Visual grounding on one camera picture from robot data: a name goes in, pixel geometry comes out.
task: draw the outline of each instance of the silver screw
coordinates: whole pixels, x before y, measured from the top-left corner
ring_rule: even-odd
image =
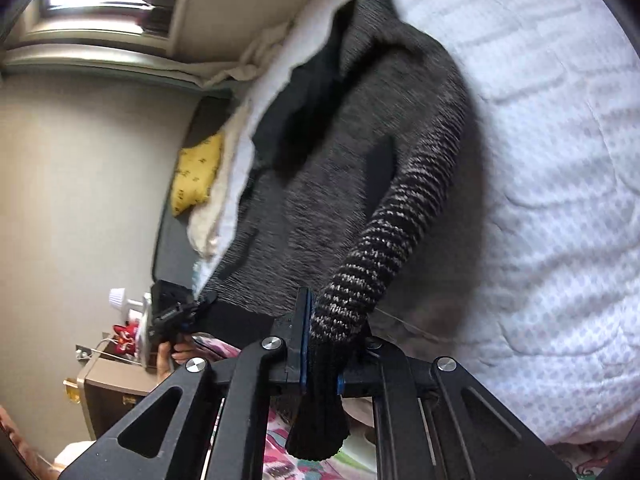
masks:
[[[378,350],[382,346],[382,341],[377,337],[367,337],[367,350]]]
[[[207,362],[202,357],[193,357],[187,361],[187,370],[191,373],[198,373],[204,370]]]
[[[458,364],[451,357],[441,357],[438,359],[438,368],[443,372],[452,372]]]
[[[275,350],[282,346],[282,339],[274,335],[270,335],[262,340],[262,348],[265,350]]]

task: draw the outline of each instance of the beige wall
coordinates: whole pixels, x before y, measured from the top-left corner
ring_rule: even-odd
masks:
[[[48,458],[85,440],[62,380],[139,297],[195,94],[110,78],[14,75],[0,87],[0,403]]]

